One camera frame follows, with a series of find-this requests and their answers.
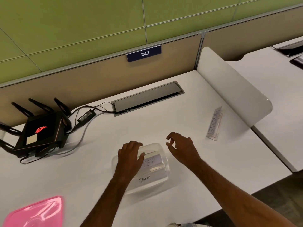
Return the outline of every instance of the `glowing red logo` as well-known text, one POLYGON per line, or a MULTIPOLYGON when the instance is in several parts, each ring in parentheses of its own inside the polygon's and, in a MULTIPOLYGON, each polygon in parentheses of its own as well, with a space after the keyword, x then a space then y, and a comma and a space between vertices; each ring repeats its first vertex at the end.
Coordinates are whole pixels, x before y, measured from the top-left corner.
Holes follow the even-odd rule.
POLYGON ((42 127, 39 127, 37 130, 36 130, 36 134, 38 134, 40 131, 42 131, 44 128, 47 128, 47 126, 42 126, 42 127))

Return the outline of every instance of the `green wall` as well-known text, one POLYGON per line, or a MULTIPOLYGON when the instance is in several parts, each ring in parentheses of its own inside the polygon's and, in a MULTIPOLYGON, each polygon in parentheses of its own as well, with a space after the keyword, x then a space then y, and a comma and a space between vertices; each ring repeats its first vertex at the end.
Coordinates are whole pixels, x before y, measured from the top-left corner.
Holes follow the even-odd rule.
POLYGON ((303 0, 0 0, 0 83, 303 0))

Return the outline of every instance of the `desk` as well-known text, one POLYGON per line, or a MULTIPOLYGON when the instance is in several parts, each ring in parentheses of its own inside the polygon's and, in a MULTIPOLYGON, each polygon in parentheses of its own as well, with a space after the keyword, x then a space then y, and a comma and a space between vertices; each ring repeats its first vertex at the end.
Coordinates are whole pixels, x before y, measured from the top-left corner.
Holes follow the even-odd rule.
MULTIPOLYGON (((275 47, 300 40, 303 37, 275 47)), ((267 47, 228 62, 272 102, 273 111, 255 129, 294 172, 303 169, 303 70, 289 62, 297 56, 288 58, 267 47)))
MULTIPOLYGON (((77 227, 89 214, 112 177, 111 160, 130 140, 160 143, 171 168, 161 193, 140 200, 124 197, 113 226, 166 226, 203 218, 221 207, 206 187, 169 152, 171 131, 191 137, 201 157, 220 174, 252 194, 291 172, 237 116, 197 71, 159 81, 91 103, 95 106, 177 81, 184 94, 114 117, 98 116, 89 125, 81 146, 68 156, 50 156, 28 165, 0 152, 0 222, 17 208, 62 195, 64 227, 77 227), (206 138, 214 110, 223 106, 218 141, 206 138)), ((78 141, 82 130, 69 137, 78 141)), ((5 141, 16 138, 6 134, 5 141)))

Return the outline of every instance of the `cubicle partition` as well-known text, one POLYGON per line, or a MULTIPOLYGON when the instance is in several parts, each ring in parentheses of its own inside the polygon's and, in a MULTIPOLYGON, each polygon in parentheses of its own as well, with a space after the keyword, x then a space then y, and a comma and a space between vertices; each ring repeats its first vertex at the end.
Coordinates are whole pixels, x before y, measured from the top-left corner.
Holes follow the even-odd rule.
POLYGON ((34 114, 41 110, 28 98, 56 108, 53 101, 56 97, 75 108, 192 71, 204 47, 210 47, 224 60, 230 61, 254 50, 302 36, 302 5, 1 84, 0 121, 11 126, 26 121, 26 117, 11 105, 12 101, 34 114), (161 54, 127 61, 127 52, 158 44, 162 45, 161 54))

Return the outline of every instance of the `pink plastic lid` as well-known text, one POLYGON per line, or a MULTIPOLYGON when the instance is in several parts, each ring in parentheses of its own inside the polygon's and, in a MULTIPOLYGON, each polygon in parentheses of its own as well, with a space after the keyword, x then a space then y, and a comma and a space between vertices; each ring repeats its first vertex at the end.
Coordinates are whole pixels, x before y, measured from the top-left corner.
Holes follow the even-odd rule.
POLYGON ((3 227, 61 227, 63 197, 56 196, 11 212, 3 227))

